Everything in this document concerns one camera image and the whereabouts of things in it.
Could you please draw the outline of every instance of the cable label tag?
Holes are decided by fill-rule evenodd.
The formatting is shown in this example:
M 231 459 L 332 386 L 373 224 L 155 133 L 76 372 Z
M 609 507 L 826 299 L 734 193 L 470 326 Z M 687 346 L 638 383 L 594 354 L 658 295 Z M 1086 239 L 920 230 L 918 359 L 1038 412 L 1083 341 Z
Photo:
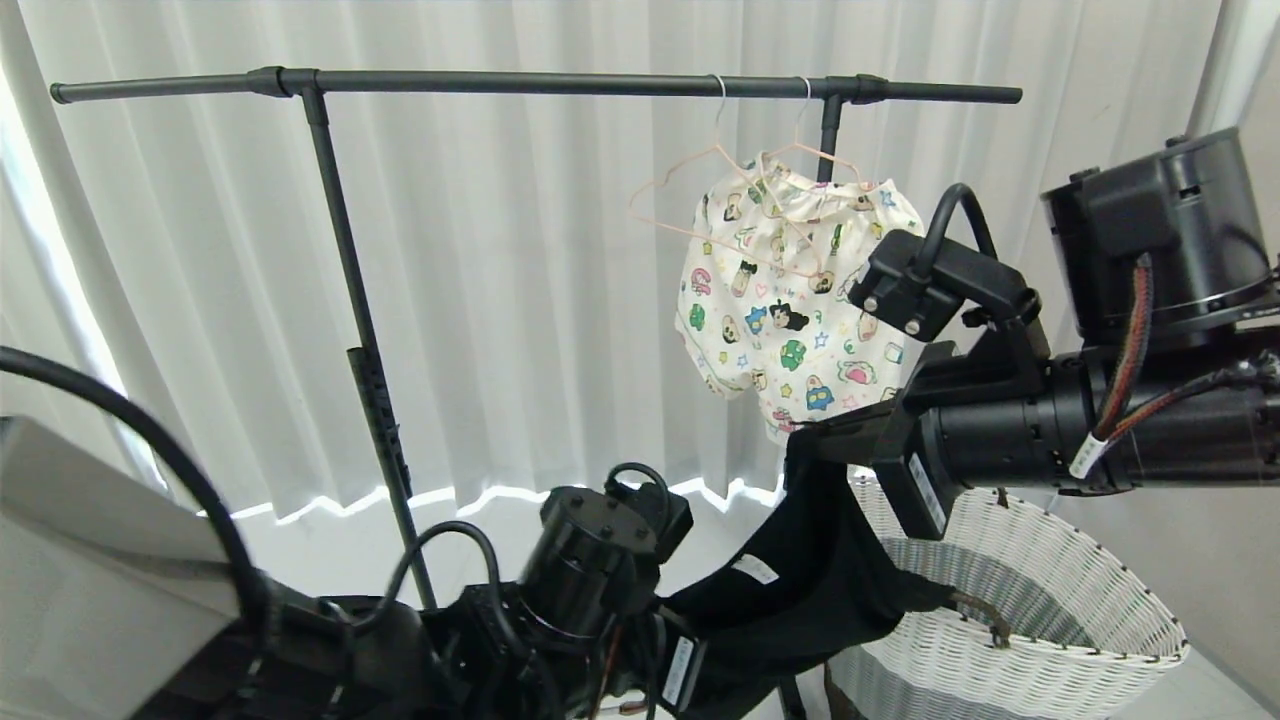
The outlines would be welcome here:
M 919 488 L 920 497 L 924 498 L 924 506 L 929 509 L 929 518 L 933 519 L 933 527 L 941 533 L 947 529 L 947 514 L 942 510 L 942 503 L 938 502 L 938 493 L 933 492 L 933 483 L 929 482 L 929 474 L 924 471 L 924 464 L 920 462 L 920 454 L 913 452 L 911 459 L 906 461 L 906 466 L 911 470 L 911 477 L 915 478 L 915 487 Z
M 1071 477 L 1083 480 L 1088 477 L 1089 470 L 1102 459 L 1102 455 L 1107 451 L 1110 443 L 1105 439 L 1098 439 L 1093 437 L 1093 433 L 1084 436 L 1084 442 L 1080 443 L 1080 450 L 1075 452 L 1075 459 L 1071 460 L 1068 471 Z
M 760 583 L 762 585 L 767 585 L 778 579 L 778 574 L 773 571 L 773 568 L 769 568 L 765 561 L 754 555 L 744 555 L 742 557 L 739 557 L 733 561 L 732 568 L 746 573 L 753 580 Z
M 694 641 L 681 635 L 676 641 L 676 653 L 671 656 L 671 670 L 667 670 L 667 683 L 662 687 L 662 700 L 676 705 L 680 700 L 680 688 L 685 685 L 685 674 L 689 671 L 689 660 L 694 656 Z

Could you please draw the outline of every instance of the black cloth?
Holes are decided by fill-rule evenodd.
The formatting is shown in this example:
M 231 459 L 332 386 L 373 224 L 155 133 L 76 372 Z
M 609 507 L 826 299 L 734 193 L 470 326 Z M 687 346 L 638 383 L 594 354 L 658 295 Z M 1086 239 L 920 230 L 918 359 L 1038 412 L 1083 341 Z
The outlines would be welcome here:
M 791 434 L 782 502 L 730 564 L 664 602 L 708 642 L 682 719 L 742 717 L 780 679 L 883 638 L 955 589 L 893 565 L 849 489 L 849 466 L 819 460 L 817 439 L 810 428 Z M 777 579 L 735 569 L 744 555 Z

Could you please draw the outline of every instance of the clothes rack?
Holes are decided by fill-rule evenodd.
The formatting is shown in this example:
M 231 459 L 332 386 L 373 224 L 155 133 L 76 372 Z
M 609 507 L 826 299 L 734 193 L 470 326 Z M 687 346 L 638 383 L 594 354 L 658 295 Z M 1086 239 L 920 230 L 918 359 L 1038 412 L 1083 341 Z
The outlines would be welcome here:
M 406 546 L 417 530 L 410 512 L 412 493 L 408 466 L 399 442 L 399 425 L 392 410 L 372 314 L 360 273 L 356 241 L 342 190 L 338 160 L 329 129 L 325 94 L 329 92 L 465 92 L 517 95 L 616 95 L 644 97 L 760 97 L 813 99 L 823 101 L 819 150 L 836 152 L 840 115 L 846 102 L 867 105 L 882 100 L 1016 104 L 1018 87 L 891 82 L 870 74 L 800 77 L 732 77 L 604 73 L 508 73 L 465 70 L 320 70 L 315 68 L 265 67 L 238 74 L 143 78 L 109 82 L 52 83 L 49 94 L 56 102 L 219 95 L 251 92 L 269 97 L 302 97 L 325 202 L 338 243 L 347 292 L 355 313 L 360 345 L 347 351 L 369 432 L 387 484 L 396 524 Z M 817 179 L 829 181 L 832 163 L 820 159 Z M 422 555 L 411 565 L 422 605 L 435 609 L 435 594 Z M 783 683 L 783 706 L 788 717 L 803 717 L 795 683 Z

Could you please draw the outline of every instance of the clothes hanger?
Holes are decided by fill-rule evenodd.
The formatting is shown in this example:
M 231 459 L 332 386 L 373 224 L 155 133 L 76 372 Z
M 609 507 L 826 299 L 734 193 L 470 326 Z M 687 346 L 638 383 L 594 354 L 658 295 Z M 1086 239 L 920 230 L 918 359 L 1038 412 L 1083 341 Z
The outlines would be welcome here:
M 822 150 L 818 150 L 817 147 L 810 147 L 809 145 L 805 145 L 805 143 L 800 142 L 800 123 L 804 120 L 804 114 L 809 110 L 809 104 L 813 101 L 813 85 L 809 82 L 809 78 L 806 78 L 804 76 L 796 76 L 796 77 L 800 78 L 801 81 L 804 81 L 805 104 L 804 104 L 804 108 L 800 109 L 800 114 L 796 115 L 795 136 L 792 137 L 791 145 L 787 145 L 785 147 L 778 147 L 777 150 L 772 150 L 769 152 L 765 152 L 764 156 L 765 158 L 776 158 L 777 155 L 781 155 L 782 152 L 787 152 L 787 151 L 791 151 L 791 150 L 804 150 L 805 152 L 808 152 L 810 155 L 815 155 L 818 158 L 824 158 L 824 159 L 831 160 L 832 163 L 837 164 L 837 165 L 841 165 L 844 168 L 849 168 L 850 170 L 854 172 L 854 178 L 856 178 L 858 187 L 861 187 L 863 186 L 863 173 L 859 172 L 858 165 L 854 165 L 852 163 L 849 163 L 847 160 L 841 160 L 840 158 L 836 158 L 835 155 L 823 152 Z M 828 187 L 829 184 L 832 184 L 832 183 L 829 183 L 829 182 L 817 183 L 814 186 L 814 190 L 823 190 L 823 188 Z
M 685 236 L 689 236 L 689 237 L 696 237 L 696 238 L 699 238 L 699 240 L 701 240 L 704 242 L 710 242 L 713 245 L 719 245 L 721 247 L 727 247 L 730 250 L 733 250 L 735 252 L 740 252 L 745 258 L 750 258 L 751 260 L 755 260 L 756 263 L 760 263 L 763 265 L 768 265 L 771 268 L 774 268 L 776 270 L 780 270 L 781 273 L 795 273 L 795 274 L 797 274 L 797 275 L 800 275 L 803 278 L 814 278 L 814 277 L 817 277 L 818 274 L 822 273 L 822 260 L 817 256 L 817 254 L 812 254 L 813 258 L 814 258 L 814 263 L 815 263 L 817 268 L 814 270 L 812 270 L 812 272 L 806 272 L 806 270 L 801 270 L 801 269 L 795 268 L 795 266 L 780 265 L 780 264 L 774 263 L 772 260 L 772 258 L 763 258 L 760 255 L 756 255 L 754 251 L 749 252 L 746 249 L 740 247 L 736 242 L 731 242 L 731 241 L 728 241 L 726 238 L 712 237 L 709 234 L 698 233 L 698 232 L 694 232 L 694 231 L 690 231 L 690 229 L 686 229 L 686 228 L 681 228 L 681 227 L 676 227 L 676 225 L 672 225 L 672 224 L 668 224 L 668 223 L 663 223 L 662 220 L 658 220 L 657 218 L 646 218 L 646 217 L 640 215 L 639 213 L 636 213 L 636 210 L 635 210 L 635 202 L 636 202 L 636 197 L 640 197 L 641 192 L 644 192 L 646 190 L 658 191 L 658 188 L 666 187 L 666 184 L 668 182 L 671 182 L 671 176 L 676 174 L 676 170 L 684 168 L 689 163 L 692 163 L 694 160 L 698 160 L 700 158 L 705 158 L 707 155 L 718 154 L 721 158 L 724 159 L 724 161 L 727 161 L 733 168 L 733 170 L 748 184 L 751 184 L 751 183 L 754 183 L 754 182 L 756 182 L 759 179 L 759 178 L 753 178 L 751 176 L 749 176 L 746 173 L 746 170 L 744 170 L 742 167 L 737 164 L 737 160 L 733 159 L 732 155 L 730 155 L 728 150 L 726 150 L 724 146 L 721 143 L 721 126 L 719 126 L 719 123 L 721 123 L 721 117 L 724 114 L 724 105 L 728 102 L 728 88 L 724 87 L 724 78 L 722 78 L 722 77 L 719 77 L 717 74 L 713 74 L 710 77 L 714 77 L 719 82 L 719 86 L 721 86 L 721 106 L 719 106 L 718 110 L 716 110 L 716 131 L 714 131 L 716 132 L 716 135 L 714 135 L 714 141 L 716 142 L 714 142 L 714 145 L 712 145 L 707 150 L 703 150 L 700 152 L 695 152 L 695 154 L 685 158 L 684 160 L 676 163 L 675 165 L 672 165 L 671 169 L 667 170 L 667 174 L 662 177 L 662 181 L 649 181 L 649 182 L 644 183 L 643 186 L 640 186 L 635 192 L 631 193 L 631 199 L 627 200 L 627 214 L 631 215 L 631 218 L 634 218 L 636 220 L 640 220 L 643 223 L 649 223 L 650 225 L 655 225 L 655 227 L 659 227 L 659 228 L 663 228 L 663 229 L 668 229 L 668 231 L 672 231 L 672 232 L 678 232 L 680 234 L 685 234 Z M 772 191 L 772 188 L 768 187 L 768 183 L 765 183 L 765 190 L 767 190 L 767 192 L 769 195 L 769 199 L 773 200 L 774 204 L 777 204 L 777 197 L 773 196 L 773 191 Z M 796 237 L 808 240 L 808 233 L 804 229 L 801 229 L 790 218 L 778 215 L 774 219 L 786 220 L 786 223 L 788 225 L 791 225 L 791 229 L 795 231 Z M 767 243 L 762 242 L 762 243 L 759 243 L 759 246 L 767 246 Z

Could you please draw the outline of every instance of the laundry basket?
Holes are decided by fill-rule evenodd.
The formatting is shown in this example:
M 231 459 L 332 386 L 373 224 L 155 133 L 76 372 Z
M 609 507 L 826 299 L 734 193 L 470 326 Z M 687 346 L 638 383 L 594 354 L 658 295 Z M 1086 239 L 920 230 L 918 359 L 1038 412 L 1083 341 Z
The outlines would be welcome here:
M 877 483 L 851 488 L 900 568 L 991 602 L 1014 630 L 998 650 L 988 618 L 909 612 L 888 637 L 828 664 L 863 717 L 1107 717 L 1189 652 L 1181 624 L 1142 580 L 1033 503 L 966 492 L 946 538 L 931 542 L 904 536 Z

